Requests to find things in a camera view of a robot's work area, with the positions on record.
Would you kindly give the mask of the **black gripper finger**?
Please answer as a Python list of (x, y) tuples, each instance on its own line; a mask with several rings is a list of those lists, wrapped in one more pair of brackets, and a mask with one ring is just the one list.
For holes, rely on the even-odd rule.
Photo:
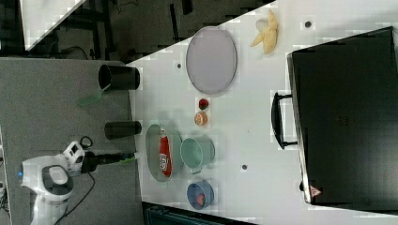
[(124, 159), (118, 159), (118, 160), (106, 160), (106, 164), (114, 164), (114, 163), (123, 163)]
[(107, 155), (106, 158), (108, 160), (126, 160), (126, 159), (135, 160), (135, 155), (133, 153), (115, 153)]

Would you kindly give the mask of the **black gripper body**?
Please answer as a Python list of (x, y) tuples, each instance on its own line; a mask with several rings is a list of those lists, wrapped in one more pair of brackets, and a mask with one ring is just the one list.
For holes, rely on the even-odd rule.
[(81, 168), (82, 173), (91, 173), (97, 169), (99, 165), (106, 162), (105, 155), (95, 155), (93, 152), (87, 151)]

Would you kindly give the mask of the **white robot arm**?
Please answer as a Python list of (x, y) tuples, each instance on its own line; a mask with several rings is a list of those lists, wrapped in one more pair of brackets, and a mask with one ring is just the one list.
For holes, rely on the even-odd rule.
[(60, 154), (29, 158), (18, 173), (22, 187), (36, 194), (30, 225), (56, 225), (69, 214), (73, 177), (92, 173), (99, 165), (135, 160), (134, 153), (96, 155), (90, 138), (71, 142)]

